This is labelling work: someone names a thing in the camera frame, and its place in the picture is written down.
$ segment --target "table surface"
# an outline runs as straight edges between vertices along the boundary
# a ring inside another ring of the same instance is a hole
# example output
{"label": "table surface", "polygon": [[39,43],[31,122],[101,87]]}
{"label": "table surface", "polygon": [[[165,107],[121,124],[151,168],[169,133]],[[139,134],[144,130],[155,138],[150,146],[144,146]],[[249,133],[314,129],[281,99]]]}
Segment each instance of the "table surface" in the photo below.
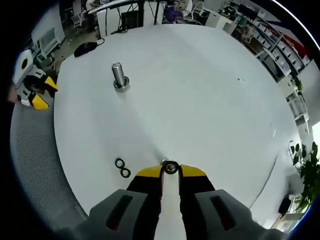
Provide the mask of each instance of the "table surface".
{"label": "table surface", "polygon": [[[113,87],[114,62],[130,79],[124,93]],[[223,30],[170,24],[114,34],[94,51],[68,57],[58,85],[57,149],[87,213],[166,158],[204,170],[259,223],[278,217],[292,169],[288,145],[299,140],[298,130],[272,76]],[[117,157],[130,178],[121,177]],[[156,239],[185,239],[177,179],[164,178]]]}

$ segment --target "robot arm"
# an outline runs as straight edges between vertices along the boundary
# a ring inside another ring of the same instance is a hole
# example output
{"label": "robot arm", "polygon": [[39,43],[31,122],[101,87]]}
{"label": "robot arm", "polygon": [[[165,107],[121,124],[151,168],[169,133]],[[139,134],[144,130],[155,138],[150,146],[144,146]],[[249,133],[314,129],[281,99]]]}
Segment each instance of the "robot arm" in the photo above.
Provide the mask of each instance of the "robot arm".
{"label": "robot arm", "polygon": [[18,99],[25,106],[35,109],[47,109],[48,103],[41,97],[47,90],[53,98],[58,91],[57,82],[33,63],[31,50],[23,51],[15,64],[13,83]]}
{"label": "robot arm", "polygon": [[127,190],[117,190],[94,206],[74,230],[62,229],[59,235],[73,240],[154,239],[162,179],[164,172],[174,174],[173,168],[179,172],[180,211],[188,240],[280,240],[286,236],[256,223],[246,206],[224,190],[215,190],[202,170],[173,161],[141,170]]}

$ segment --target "black o-ring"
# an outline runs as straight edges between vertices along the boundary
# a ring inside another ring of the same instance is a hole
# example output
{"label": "black o-ring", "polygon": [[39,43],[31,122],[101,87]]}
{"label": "black o-ring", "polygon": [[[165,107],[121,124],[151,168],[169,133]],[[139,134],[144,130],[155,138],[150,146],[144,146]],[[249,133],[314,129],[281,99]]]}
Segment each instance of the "black o-ring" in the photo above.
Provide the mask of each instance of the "black o-ring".
{"label": "black o-ring", "polygon": [[115,161],[114,161],[114,164],[115,166],[118,168],[118,169],[123,169],[126,165],[125,161],[121,158],[121,157],[118,157]]}
{"label": "black o-ring", "polygon": [[[175,166],[174,171],[169,171],[169,170],[167,169],[167,166],[170,165],[170,164],[172,164],[172,165]],[[179,164],[178,164],[176,161],[166,161],[166,162],[164,163],[163,167],[164,167],[164,172],[165,172],[166,174],[175,174],[175,173],[178,172],[178,170],[179,170]]]}
{"label": "black o-ring", "polygon": [[128,169],[128,168],[122,168],[121,170],[120,170],[120,174],[121,174],[121,176],[122,177],[124,177],[125,179],[127,179],[127,178],[129,178],[130,177],[130,175],[131,175],[131,171]]}

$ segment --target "computer monitor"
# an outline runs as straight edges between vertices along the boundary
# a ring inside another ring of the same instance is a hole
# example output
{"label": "computer monitor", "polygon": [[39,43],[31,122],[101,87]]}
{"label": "computer monitor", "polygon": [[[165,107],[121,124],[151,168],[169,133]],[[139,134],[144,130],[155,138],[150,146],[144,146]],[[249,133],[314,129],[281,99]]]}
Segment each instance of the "computer monitor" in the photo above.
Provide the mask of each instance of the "computer monitor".
{"label": "computer monitor", "polygon": [[236,4],[236,3],[233,2],[233,1],[231,1],[231,2],[229,3],[229,5],[230,5],[231,7],[238,7],[238,4]]}
{"label": "computer monitor", "polygon": [[239,11],[240,13],[242,13],[243,15],[247,16],[248,18],[250,18],[251,20],[256,19],[257,16],[258,16],[258,12],[253,11],[252,9],[246,7],[246,6],[243,5],[243,4],[240,4],[240,5],[239,5],[238,11]]}
{"label": "computer monitor", "polygon": [[121,13],[123,29],[134,29],[139,27],[139,11],[127,11]]}

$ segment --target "metal washer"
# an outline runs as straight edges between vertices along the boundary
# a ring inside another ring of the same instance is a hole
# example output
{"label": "metal washer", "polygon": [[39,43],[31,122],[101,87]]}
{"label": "metal washer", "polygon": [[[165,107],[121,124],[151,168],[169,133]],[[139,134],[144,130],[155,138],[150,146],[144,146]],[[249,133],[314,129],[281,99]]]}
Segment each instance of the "metal washer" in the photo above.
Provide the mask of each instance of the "metal washer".
{"label": "metal washer", "polygon": [[121,157],[115,159],[114,164],[118,169],[123,169],[126,165],[125,161]]}
{"label": "metal washer", "polygon": [[125,90],[128,89],[130,80],[129,80],[129,78],[127,76],[124,76],[124,79],[125,79],[125,82],[124,82],[124,85],[122,85],[122,86],[119,86],[118,83],[117,83],[117,80],[114,80],[113,86],[114,86],[116,91],[124,92]]}
{"label": "metal washer", "polygon": [[131,171],[130,171],[128,168],[123,167],[123,168],[120,170],[120,174],[121,174],[122,177],[124,177],[125,179],[127,179],[127,178],[130,177]]}

